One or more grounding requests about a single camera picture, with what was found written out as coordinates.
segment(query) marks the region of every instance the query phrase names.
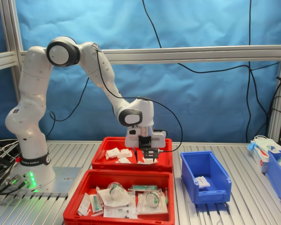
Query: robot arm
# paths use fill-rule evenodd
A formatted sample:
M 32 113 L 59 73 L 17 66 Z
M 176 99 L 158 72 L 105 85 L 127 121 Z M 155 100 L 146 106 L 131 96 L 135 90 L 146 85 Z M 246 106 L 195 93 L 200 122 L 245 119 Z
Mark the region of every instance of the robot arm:
M 165 147 L 165 132 L 153 130 L 153 103 L 142 98 L 128 103 L 122 98 L 114 83 L 113 69 L 99 46 L 93 42 L 78 45 L 69 37 L 58 37 L 47 48 L 35 46 L 28 50 L 19 84 L 21 100 L 6 118 L 6 126 L 16 134 L 24 159 L 33 161 L 48 155 L 38 122 L 45 113 L 52 66 L 74 64 L 81 65 L 90 80 L 105 92 L 117 120 L 128 127 L 126 147 L 145 151 Z M 145 157 L 157 158 L 158 154 L 147 151 Z

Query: blue bin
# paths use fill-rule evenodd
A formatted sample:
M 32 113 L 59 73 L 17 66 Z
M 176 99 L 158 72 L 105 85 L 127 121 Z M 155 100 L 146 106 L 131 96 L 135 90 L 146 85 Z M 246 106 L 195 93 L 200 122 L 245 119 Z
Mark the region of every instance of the blue bin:
M 281 157 L 281 151 L 277 154 L 273 154 L 272 152 L 268 151 L 268 154 L 269 160 L 266 175 L 272 183 L 272 186 L 278 197 L 281 199 L 281 166 L 279 166 L 277 162 L 277 160 Z
M 183 152 L 182 180 L 194 204 L 230 201 L 232 181 L 211 151 Z M 204 176 L 210 187 L 199 189 L 196 177 Z

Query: ribbed metal surface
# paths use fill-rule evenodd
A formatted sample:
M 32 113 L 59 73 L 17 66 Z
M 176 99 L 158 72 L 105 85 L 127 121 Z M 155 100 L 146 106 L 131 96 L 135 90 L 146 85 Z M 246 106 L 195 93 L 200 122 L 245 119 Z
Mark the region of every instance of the ribbed metal surface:
M 100 142 L 48 142 L 54 166 L 82 167 L 80 180 L 91 168 Z M 225 204 L 194 205 L 181 181 L 182 151 L 211 150 L 232 179 L 231 200 Z M 184 143 L 173 153 L 176 224 L 281 225 L 281 200 L 243 144 Z M 0 225 L 61 225 L 71 196 L 0 196 Z

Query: white package with blue print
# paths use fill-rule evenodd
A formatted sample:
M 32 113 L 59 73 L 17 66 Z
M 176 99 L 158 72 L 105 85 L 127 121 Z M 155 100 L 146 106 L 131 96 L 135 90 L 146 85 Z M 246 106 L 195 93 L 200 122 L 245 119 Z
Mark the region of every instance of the white package with blue print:
M 162 190 L 146 191 L 143 194 L 139 194 L 136 211 L 138 214 L 168 213 L 165 196 Z

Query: power cable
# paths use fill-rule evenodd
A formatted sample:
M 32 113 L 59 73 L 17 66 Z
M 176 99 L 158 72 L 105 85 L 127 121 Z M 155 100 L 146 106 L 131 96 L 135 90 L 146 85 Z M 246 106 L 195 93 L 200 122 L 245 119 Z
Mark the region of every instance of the power cable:
M 53 122 L 52 128 L 51 128 L 50 132 L 47 134 L 46 138 L 48 138 L 48 136 L 49 136 L 49 135 L 51 134 L 51 132 L 53 131 L 53 128 L 54 128 L 54 125 L 55 125 L 55 122 L 56 122 L 56 121 L 57 121 L 57 122 L 65 121 L 65 120 L 69 119 L 70 116 L 72 116 L 72 114 L 74 113 L 74 111 L 77 109 L 77 107 L 79 106 L 79 104 L 80 104 L 80 102 L 81 102 L 83 93 L 84 93 L 84 91 L 85 91 L 85 89 L 86 89 L 86 86 L 88 85 L 88 82 L 89 82 L 89 77 L 88 77 L 88 79 L 86 80 L 86 83 L 85 83 L 84 89 L 83 89 L 83 91 L 82 91 L 82 94 L 81 94 L 81 96 L 80 96 L 80 99 L 79 99 L 78 104 L 77 104 L 76 107 L 72 110 L 72 112 L 70 113 L 70 115 L 68 115 L 68 117 L 66 117 L 66 118 L 63 119 L 63 120 L 57 120 L 57 119 L 56 119 L 56 116 L 55 116 L 55 113 L 54 113 L 53 111 L 50 111 L 50 112 L 49 112 L 49 115 L 50 115 L 51 119 L 54 120 L 54 122 Z

